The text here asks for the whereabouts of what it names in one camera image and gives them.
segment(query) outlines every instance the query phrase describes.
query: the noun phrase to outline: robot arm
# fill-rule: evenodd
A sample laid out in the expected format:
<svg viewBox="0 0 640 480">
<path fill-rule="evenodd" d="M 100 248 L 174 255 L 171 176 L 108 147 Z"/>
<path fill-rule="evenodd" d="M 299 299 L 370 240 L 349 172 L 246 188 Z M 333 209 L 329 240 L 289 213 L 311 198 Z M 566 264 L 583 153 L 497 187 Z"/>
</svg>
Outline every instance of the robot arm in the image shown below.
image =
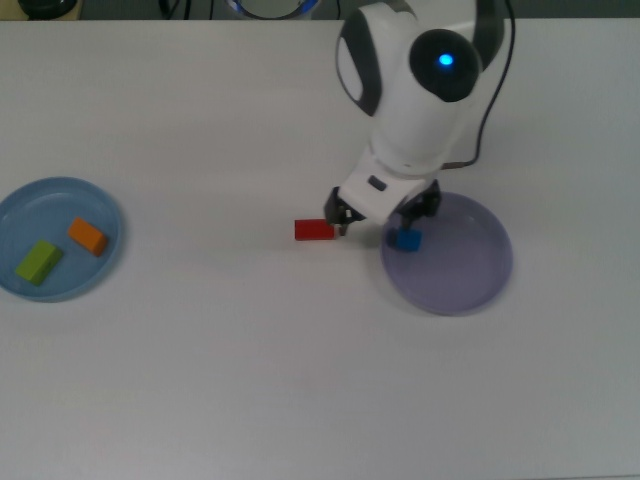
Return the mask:
<svg viewBox="0 0 640 480">
<path fill-rule="evenodd" d="M 455 3 L 454 9 L 463 4 Z M 493 1 L 476 0 L 476 21 L 426 32 L 405 2 L 392 6 L 358 10 L 345 22 L 336 48 L 345 91 L 376 120 L 356 167 L 325 205 L 327 221 L 340 225 L 342 234 L 364 218 L 382 224 L 399 212 L 410 225 L 421 215 L 435 215 L 437 172 L 462 129 L 476 81 L 500 46 L 494 43 L 502 41 L 503 30 L 487 27 L 489 14 L 496 17 L 488 7 L 495 7 Z M 481 23 L 484 34 L 476 28 Z M 502 26 L 497 17 L 495 23 Z"/>
</svg>

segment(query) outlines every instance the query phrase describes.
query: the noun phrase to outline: red block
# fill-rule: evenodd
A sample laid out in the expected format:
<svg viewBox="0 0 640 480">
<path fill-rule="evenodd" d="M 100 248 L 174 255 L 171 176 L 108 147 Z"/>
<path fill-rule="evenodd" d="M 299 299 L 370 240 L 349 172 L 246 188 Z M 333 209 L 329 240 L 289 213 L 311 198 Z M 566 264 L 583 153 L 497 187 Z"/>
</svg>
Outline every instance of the red block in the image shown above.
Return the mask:
<svg viewBox="0 0 640 480">
<path fill-rule="evenodd" d="M 333 240 L 336 228 L 323 218 L 319 220 L 296 220 L 296 240 Z"/>
</svg>

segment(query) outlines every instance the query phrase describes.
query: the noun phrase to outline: toy block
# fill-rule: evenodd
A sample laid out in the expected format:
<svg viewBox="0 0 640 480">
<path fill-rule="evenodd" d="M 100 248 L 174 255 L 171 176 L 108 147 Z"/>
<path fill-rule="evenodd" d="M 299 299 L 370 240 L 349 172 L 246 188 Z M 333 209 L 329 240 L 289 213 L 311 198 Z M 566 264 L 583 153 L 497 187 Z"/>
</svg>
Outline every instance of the toy block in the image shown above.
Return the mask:
<svg viewBox="0 0 640 480">
<path fill-rule="evenodd" d="M 104 233 L 80 217 L 75 218 L 67 233 L 76 243 L 82 245 L 96 257 L 102 255 L 107 246 L 107 237 Z"/>
<path fill-rule="evenodd" d="M 15 272 L 28 282 L 39 286 L 62 258 L 62 251 L 55 245 L 38 240 Z"/>
<path fill-rule="evenodd" d="M 336 229 L 324 219 L 296 220 L 295 237 L 298 241 L 333 240 L 336 238 Z"/>
</svg>

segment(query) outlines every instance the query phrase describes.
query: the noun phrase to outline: purple plate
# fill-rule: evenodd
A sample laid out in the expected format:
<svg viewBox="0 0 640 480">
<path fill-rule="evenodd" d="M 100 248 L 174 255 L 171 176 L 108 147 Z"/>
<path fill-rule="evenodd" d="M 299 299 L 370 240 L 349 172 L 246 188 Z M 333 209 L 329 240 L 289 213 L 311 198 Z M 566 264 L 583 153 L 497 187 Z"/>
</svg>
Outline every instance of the purple plate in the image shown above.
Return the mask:
<svg viewBox="0 0 640 480">
<path fill-rule="evenodd" d="M 400 225 L 392 216 L 380 247 L 384 268 L 398 291 L 411 303 L 440 315 L 476 311 L 504 288 L 513 267 L 511 241 L 493 213 L 463 195 L 443 193 L 438 215 L 422 218 L 417 252 L 404 252 L 390 242 Z"/>
</svg>

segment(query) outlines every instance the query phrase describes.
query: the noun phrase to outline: plastic plate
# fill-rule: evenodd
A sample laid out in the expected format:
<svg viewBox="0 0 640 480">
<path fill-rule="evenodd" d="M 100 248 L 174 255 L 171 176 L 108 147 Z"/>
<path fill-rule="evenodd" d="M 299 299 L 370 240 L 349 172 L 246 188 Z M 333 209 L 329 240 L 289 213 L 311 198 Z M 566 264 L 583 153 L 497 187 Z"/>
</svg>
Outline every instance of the plastic plate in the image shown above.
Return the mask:
<svg viewBox="0 0 640 480">
<path fill-rule="evenodd" d="M 74 242 L 67 230 L 81 217 L 108 239 L 100 257 Z M 62 259 L 40 286 L 15 273 L 38 240 L 60 248 Z M 113 200 L 95 185 L 54 177 L 25 185 L 0 203 L 0 287 L 28 300 L 66 300 L 94 286 L 115 261 L 122 240 L 122 219 Z"/>
</svg>

